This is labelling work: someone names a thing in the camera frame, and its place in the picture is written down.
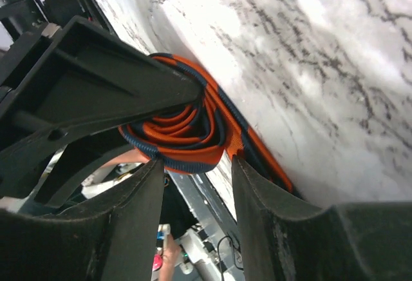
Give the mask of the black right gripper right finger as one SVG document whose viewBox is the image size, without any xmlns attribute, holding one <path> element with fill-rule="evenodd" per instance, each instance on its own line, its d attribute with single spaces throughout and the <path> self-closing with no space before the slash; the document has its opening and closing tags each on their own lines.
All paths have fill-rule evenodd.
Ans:
<svg viewBox="0 0 412 281">
<path fill-rule="evenodd" d="M 318 208 L 232 161 L 246 280 L 410 280 L 411 203 Z"/>
</svg>

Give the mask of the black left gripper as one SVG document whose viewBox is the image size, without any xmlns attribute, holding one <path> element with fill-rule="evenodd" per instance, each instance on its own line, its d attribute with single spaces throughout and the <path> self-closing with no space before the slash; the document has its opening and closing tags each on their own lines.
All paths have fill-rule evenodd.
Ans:
<svg viewBox="0 0 412 281">
<path fill-rule="evenodd" d="M 77 15 L 77 0 L 1 0 L 1 195 L 62 204 L 129 144 L 118 127 L 195 103 L 201 86 Z"/>
</svg>

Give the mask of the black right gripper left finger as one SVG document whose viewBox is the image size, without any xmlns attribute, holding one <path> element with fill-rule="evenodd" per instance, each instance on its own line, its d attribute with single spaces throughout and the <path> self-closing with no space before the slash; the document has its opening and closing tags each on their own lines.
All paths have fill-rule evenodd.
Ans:
<svg viewBox="0 0 412 281">
<path fill-rule="evenodd" d="M 1 212 L 2 280 L 149 280 L 164 192 L 152 160 L 57 215 Z"/>
</svg>

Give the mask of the orange navy striped tie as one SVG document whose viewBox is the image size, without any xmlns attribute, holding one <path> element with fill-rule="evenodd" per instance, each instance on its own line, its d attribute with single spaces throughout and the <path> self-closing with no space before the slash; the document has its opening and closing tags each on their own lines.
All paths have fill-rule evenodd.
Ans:
<svg viewBox="0 0 412 281">
<path fill-rule="evenodd" d="M 153 53 L 151 58 L 196 79 L 202 95 L 182 109 L 120 126 L 128 143 L 147 159 L 158 157 L 167 169 L 178 173 L 206 173 L 223 154 L 238 156 L 264 178 L 297 193 L 275 157 L 204 68 L 170 53 Z"/>
</svg>

